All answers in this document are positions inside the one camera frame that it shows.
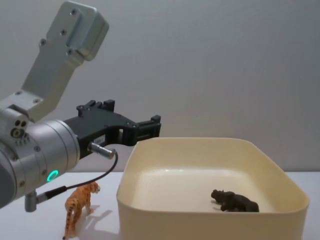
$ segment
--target dark brown toy animal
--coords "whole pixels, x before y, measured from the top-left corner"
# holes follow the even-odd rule
[[[235,194],[233,191],[213,190],[211,197],[221,205],[221,211],[228,212],[259,212],[259,206],[249,198]]]

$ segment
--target gray wall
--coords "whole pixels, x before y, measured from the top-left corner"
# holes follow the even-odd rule
[[[134,121],[162,116],[161,137],[249,140],[285,170],[320,170],[319,0],[79,0],[110,30],[58,108],[95,99]],[[62,0],[0,3],[0,96],[18,89]],[[131,147],[120,151],[118,171]],[[96,155],[78,171],[102,171]]]

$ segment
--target toy tiger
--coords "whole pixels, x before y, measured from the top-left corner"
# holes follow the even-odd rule
[[[83,186],[79,186],[65,201],[66,222],[63,240],[67,237],[76,237],[76,223],[82,214],[82,208],[85,207],[88,214],[93,213],[91,206],[91,193],[97,194],[100,186],[96,182],[92,182]]]

